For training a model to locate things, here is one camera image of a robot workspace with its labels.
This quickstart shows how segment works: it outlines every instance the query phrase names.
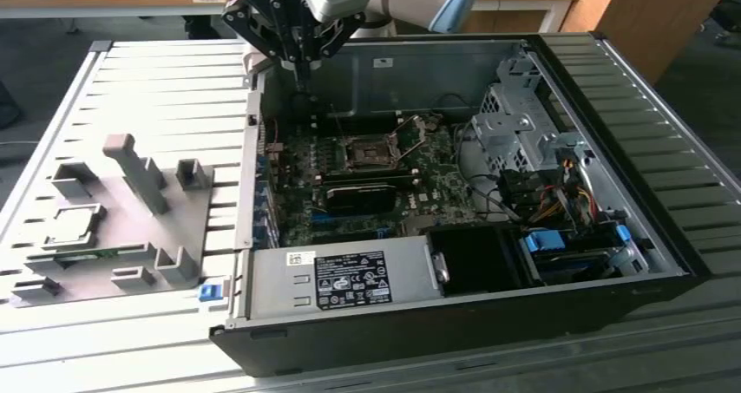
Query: green circuit board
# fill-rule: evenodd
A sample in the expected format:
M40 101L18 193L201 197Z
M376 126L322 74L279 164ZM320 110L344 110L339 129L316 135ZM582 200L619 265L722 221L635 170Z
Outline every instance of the green circuit board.
M412 192L398 193L391 211L342 217L332 217L323 209L323 191L314 185L314 178L320 172L344 171L346 143L380 141L379 135L319 138L295 134L288 137L283 142L278 172L274 170L278 176L275 194L282 208L282 246L339 242L343 236L352 240L404 237L418 235L427 226L479 221L454 161L452 131L454 126L440 125L439 118L432 115L419 115L419 120L398 129L394 140L399 154L423 137L423 144L396 165L416 169L419 184Z

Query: motherboard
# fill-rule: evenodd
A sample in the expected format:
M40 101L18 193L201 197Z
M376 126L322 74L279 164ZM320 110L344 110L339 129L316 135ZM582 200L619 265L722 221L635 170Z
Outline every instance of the motherboard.
M384 134L296 127L268 145L282 246L404 237L479 221L455 164L456 127L419 114L398 118Z

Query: blue connector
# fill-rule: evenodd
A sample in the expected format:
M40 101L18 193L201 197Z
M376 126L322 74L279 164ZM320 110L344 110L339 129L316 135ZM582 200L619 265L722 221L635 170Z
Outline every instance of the blue connector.
M334 220L335 218L331 217L328 213L311 214L311 224L324 224L327 222L332 222Z
M555 230L533 231L525 237L525 243L530 252L546 252L566 248L561 233Z
M627 229L626 226L617 226L614 230L617 231L617 235L621 237L621 240L625 243L630 241L631 235L630 235L630 230Z
M388 237L388 232L390 232L390 231L391 231L391 229L387 228L387 227L379 228L378 230L375 230L375 238L376 238L376 239L384 239L384 238L387 238L387 237Z
M200 302L208 302L211 300L223 299L223 285L200 285L200 290L197 291L197 300Z

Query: red wire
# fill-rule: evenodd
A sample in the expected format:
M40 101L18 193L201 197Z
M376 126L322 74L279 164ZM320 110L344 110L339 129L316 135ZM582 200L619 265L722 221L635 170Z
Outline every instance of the red wire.
M553 189L553 188L555 188L555 185L549 185L547 187L545 187L543 192L541 192L541 207L538 208L538 211L543 209L545 193L547 192L549 189Z
M591 210L591 218L597 221L597 202L594 196L589 198L589 209Z
M274 118L274 128L275 128L275 134L274 134L274 149L275 149L275 144L278 144L278 119Z

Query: floor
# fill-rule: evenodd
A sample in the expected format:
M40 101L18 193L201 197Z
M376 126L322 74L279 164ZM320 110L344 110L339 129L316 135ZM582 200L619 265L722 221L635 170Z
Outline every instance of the floor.
M24 117L0 130L0 142L37 141L93 40L183 39L180 17L88 18L67 34L69 20L0 20L0 79ZM215 28L227 33L217 23ZM737 138L737 85L741 49L715 46L719 28L709 24L658 82L658 92L710 145L735 175L741 174ZM0 146L0 205L13 188L32 145Z

